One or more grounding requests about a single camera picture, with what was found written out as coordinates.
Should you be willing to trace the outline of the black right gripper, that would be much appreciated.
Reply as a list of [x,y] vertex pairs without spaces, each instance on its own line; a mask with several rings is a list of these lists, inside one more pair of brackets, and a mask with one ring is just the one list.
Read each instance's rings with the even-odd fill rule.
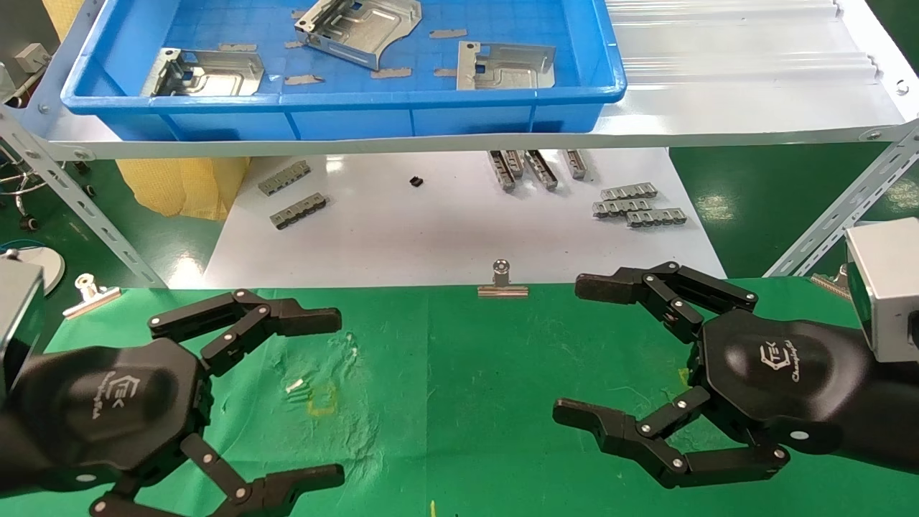
[[[758,317],[749,313],[757,294],[676,262],[580,274],[574,293],[639,304],[681,343],[700,336],[693,377],[700,386],[644,419],[564,397],[554,403],[556,423],[590,432],[601,452],[636,462],[664,488],[771,479],[790,462],[779,444],[870,456],[880,443],[867,400],[876,363],[854,328]],[[704,324],[694,305],[718,317]],[[668,444],[703,413],[744,446],[683,454]]]

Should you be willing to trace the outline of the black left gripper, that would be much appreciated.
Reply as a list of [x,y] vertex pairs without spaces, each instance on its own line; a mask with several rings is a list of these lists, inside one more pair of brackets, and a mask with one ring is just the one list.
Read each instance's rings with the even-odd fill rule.
[[[13,387],[14,494],[118,481],[90,506],[91,516],[174,516],[135,497],[190,459],[225,494],[211,516],[289,516],[306,492],[344,484],[339,464],[246,482],[200,436],[213,405],[207,373],[223,376],[275,335],[338,332],[338,308],[305,309],[293,298],[236,290],[155,315],[149,328],[157,340],[144,346],[92,346],[26,361]],[[217,330],[200,359],[178,344]]]

